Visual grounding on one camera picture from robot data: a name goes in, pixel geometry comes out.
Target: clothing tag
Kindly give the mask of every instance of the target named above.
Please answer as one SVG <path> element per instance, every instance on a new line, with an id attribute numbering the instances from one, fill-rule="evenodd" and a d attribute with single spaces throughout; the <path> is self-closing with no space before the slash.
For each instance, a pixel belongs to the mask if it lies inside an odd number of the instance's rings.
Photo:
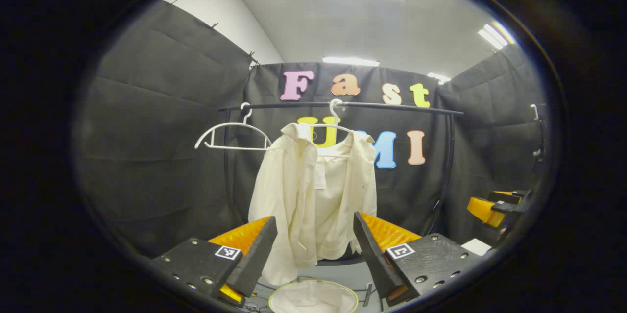
<path id="1" fill-rule="evenodd" d="M 315 188 L 316 190 L 324 190 L 327 188 L 327 179 L 324 174 L 324 165 L 316 163 L 315 165 Z"/>

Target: clothes hanger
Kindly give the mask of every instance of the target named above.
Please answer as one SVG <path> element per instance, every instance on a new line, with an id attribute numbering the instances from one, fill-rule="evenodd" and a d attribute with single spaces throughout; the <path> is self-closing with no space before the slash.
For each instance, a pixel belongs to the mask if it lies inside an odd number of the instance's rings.
<path id="1" fill-rule="evenodd" d="M 324 123 L 318 123 L 318 124 L 312 124 L 309 125 L 309 127 L 314 128 L 314 127 L 331 127 L 331 128 L 336 128 L 339 130 L 343 130 L 345 132 L 349 132 L 352 133 L 353 131 L 350 130 L 349 128 L 345 128 L 345 127 L 341 127 L 338 126 L 338 114 L 335 111 L 335 107 L 336 105 L 340 105 L 342 107 L 343 105 L 343 101 L 341 99 L 332 99 L 331 102 L 329 103 L 329 110 L 331 110 L 331 115 L 333 115 L 333 117 L 335 117 L 335 122 L 332 125 L 329 124 L 324 124 Z M 349 155 L 332 155 L 332 154 L 325 154 L 323 152 L 318 152 L 318 156 L 323 156 L 323 157 L 340 157 L 340 158 L 347 158 L 349 157 Z"/>
<path id="2" fill-rule="evenodd" d="M 244 109 L 244 106 L 246 105 L 250 105 L 248 102 L 245 102 L 243 104 L 241 104 L 240 106 L 240 110 Z M 249 112 L 248 115 L 244 116 L 244 123 L 236 123 L 236 122 L 231 122 L 231 123 L 222 123 L 219 125 L 215 125 L 213 127 L 211 127 L 207 132 L 204 132 L 200 138 L 198 139 L 198 141 L 196 141 L 196 144 L 194 146 L 195 149 L 198 148 L 198 145 L 200 145 L 200 142 L 202 141 L 202 139 L 204 139 L 204 137 L 206 137 L 209 133 L 211 133 L 211 144 L 205 142 L 204 145 L 207 146 L 207 148 L 216 148 L 216 149 L 230 149 L 230 150 L 260 150 L 260 151 L 265 151 L 268 150 L 269 146 L 272 145 L 272 142 L 270 141 L 270 138 L 268 138 L 268 136 L 262 132 L 259 128 L 253 127 L 251 125 L 246 124 L 246 121 L 248 119 L 248 117 L 250 117 L 250 115 L 253 114 L 253 109 L 249 108 Z M 214 136 L 216 134 L 216 130 L 220 127 L 226 127 L 226 126 L 230 126 L 230 125 L 239 125 L 242 127 L 246 127 L 246 128 L 251 128 L 253 130 L 256 130 L 257 132 L 259 132 L 260 134 L 262 134 L 264 136 L 264 147 L 263 148 L 244 148 L 244 147 L 227 147 L 224 145 L 214 145 L 213 144 L 213 139 Z"/>

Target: ceiling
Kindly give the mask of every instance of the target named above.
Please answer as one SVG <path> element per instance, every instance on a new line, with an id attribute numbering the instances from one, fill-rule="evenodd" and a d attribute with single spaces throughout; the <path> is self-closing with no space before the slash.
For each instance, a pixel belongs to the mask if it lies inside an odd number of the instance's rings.
<path id="1" fill-rule="evenodd" d="M 284 62 L 323 56 L 450 78 L 492 54 L 492 20 L 470 0 L 242 0 Z"/>

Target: shirt sleeve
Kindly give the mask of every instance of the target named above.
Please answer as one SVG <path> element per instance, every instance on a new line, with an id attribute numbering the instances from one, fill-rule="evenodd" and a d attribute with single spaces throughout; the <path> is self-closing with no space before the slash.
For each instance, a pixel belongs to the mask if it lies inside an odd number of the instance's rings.
<path id="1" fill-rule="evenodd" d="M 248 210 L 250 222 L 269 215 L 276 219 L 276 239 L 262 271 L 264 279 L 276 286 L 286 284 L 298 275 L 288 239 L 295 201 L 285 197 L 286 189 L 291 188 L 291 180 L 285 177 L 285 171 L 291 167 L 283 150 L 268 150 L 259 168 Z"/>

